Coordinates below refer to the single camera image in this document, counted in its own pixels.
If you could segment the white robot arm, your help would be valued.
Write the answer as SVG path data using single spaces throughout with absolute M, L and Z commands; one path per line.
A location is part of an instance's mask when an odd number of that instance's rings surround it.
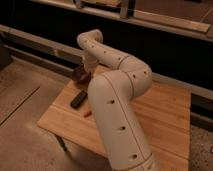
M 105 45 L 98 29 L 79 34 L 77 42 L 84 51 L 86 71 L 94 71 L 100 63 L 109 67 L 90 81 L 88 101 L 112 169 L 160 171 L 130 105 L 150 88 L 151 68 L 135 56 Z

